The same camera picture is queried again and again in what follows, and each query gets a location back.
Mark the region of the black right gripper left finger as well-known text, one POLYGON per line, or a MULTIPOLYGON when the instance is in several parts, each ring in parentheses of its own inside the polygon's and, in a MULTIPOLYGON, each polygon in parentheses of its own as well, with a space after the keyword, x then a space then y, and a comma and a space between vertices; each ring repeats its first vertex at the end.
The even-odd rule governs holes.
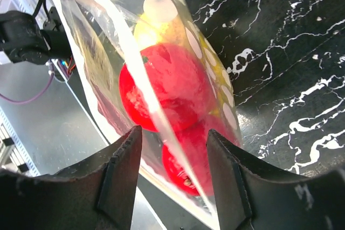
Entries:
POLYGON ((1 229, 130 229, 141 151, 134 126, 53 175, 1 170, 1 229))

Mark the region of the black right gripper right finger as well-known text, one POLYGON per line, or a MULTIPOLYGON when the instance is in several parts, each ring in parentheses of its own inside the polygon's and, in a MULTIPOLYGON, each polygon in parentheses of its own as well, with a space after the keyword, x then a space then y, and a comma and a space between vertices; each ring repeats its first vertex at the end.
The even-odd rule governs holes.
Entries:
POLYGON ((206 143, 221 229, 344 229, 344 167, 305 177, 215 130, 206 143))

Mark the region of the polka dot zip top bag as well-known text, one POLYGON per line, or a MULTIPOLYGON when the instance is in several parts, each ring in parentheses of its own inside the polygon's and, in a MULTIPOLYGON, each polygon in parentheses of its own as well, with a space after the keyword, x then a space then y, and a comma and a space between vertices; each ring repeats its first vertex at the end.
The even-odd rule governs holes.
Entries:
POLYGON ((185 0, 52 2, 105 138, 140 126, 141 175, 219 229, 206 140, 242 137, 229 75, 185 0))

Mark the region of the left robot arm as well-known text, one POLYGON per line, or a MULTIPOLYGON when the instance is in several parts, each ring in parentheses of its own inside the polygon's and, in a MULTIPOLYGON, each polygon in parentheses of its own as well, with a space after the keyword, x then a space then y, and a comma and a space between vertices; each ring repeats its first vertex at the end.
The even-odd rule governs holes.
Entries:
POLYGON ((55 7, 38 0, 32 14, 7 11, 1 14, 1 51, 12 63, 43 65, 51 59, 72 61, 72 51, 55 7))

